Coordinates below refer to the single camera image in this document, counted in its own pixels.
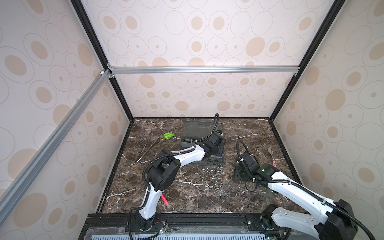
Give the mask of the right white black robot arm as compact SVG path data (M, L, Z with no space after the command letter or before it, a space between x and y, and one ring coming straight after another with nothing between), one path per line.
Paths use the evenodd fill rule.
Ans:
M349 203L318 195L272 165L259 165L248 151L237 154L236 162L246 181L269 188L307 211L302 214L275 207L270 218L276 226L297 230L319 240L353 240L359 230L363 230L370 240L375 239L372 232L355 218Z

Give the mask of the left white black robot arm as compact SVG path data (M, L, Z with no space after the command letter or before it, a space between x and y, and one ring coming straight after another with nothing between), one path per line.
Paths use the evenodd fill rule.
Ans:
M147 187L142 204L136 209L135 219L142 231L152 227L156 208L163 192L171 186L180 168L216 155L226 143L222 132L214 131L190 148L170 152L162 150L143 170L142 179Z

